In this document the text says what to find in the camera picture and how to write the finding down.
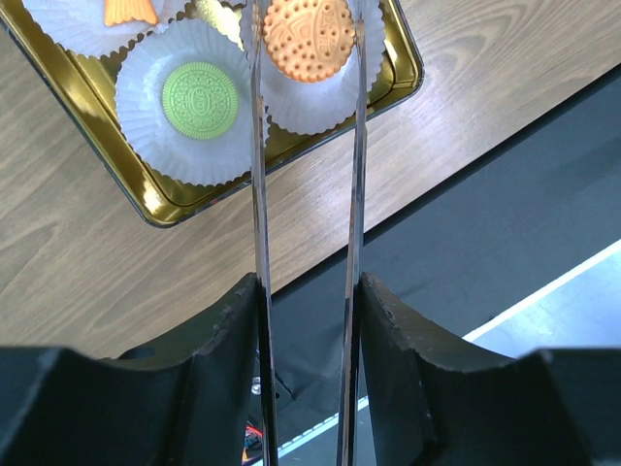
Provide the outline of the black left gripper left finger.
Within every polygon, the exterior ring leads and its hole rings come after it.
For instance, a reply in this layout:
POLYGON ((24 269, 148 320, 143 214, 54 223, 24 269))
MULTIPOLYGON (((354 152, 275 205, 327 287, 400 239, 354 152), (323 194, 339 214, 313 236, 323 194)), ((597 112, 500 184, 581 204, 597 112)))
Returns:
POLYGON ((238 465, 256 337, 256 278, 117 358, 1 350, 5 465, 238 465))

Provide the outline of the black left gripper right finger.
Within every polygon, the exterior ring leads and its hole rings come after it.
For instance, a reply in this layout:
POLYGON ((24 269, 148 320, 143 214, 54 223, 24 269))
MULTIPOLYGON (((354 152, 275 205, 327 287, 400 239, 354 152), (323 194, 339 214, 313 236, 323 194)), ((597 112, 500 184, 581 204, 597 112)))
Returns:
POLYGON ((620 353, 511 358, 361 282, 362 351, 380 465, 616 465, 620 353))

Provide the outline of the metal serving tongs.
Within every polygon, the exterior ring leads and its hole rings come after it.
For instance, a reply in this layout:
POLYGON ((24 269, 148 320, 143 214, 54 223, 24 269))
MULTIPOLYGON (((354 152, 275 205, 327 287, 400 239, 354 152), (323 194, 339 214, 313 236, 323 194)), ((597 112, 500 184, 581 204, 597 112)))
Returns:
MULTIPOLYGON (((266 195, 265 143, 263 138, 264 105, 261 96, 262 28, 265 12, 259 1, 252 3, 258 14, 259 28, 253 34, 250 57, 251 109, 253 138, 251 157, 251 190, 254 222, 254 247, 256 264, 258 345, 261 387, 261 419, 263 427, 263 463, 278 464, 277 410, 275 369, 271 335, 271 268, 269 228, 266 195)), ((364 209, 367 162, 367 34, 366 3, 357 1, 355 12, 355 40, 358 62, 358 99, 355 109, 351 201, 348 227, 347 268, 344 300, 343 356, 338 412, 338 465, 356 463, 356 428, 358 413, 358 381, 360 369, 361 317, 360 259, 364 239, 364 209)))

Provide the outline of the green sandwich cookie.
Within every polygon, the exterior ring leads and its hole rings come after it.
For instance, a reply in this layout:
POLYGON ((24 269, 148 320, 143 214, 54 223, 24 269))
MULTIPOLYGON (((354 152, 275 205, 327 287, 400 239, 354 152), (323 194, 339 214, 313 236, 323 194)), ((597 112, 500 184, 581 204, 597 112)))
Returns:
POLYGON ((166 78, 161 103, 183 136, 206 141, 226 133, 237 119, 240 98, 231 78, 203 61, 182 64, 166 78))

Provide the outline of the tan round biscuit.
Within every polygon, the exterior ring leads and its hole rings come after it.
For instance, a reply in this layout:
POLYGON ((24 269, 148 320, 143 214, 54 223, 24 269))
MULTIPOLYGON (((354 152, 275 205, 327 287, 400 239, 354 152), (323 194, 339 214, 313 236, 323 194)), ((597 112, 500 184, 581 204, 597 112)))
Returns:
POLYGON ((286 77, 323 82, 342 69, 352 52, 352 12, 345 1, 274 1, 264 16, 263 39, 286 77))

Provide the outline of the orange fish shaped cookie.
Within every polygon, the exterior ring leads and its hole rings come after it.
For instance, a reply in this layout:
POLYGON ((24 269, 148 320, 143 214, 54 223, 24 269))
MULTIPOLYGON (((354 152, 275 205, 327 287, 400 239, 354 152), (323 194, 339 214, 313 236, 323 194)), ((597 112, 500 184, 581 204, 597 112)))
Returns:
POLYGON ((159 22, 158 14, 150 0, 106 0, 104 23, 115 26, 131 21, 143 21, 149 25, 159 22))

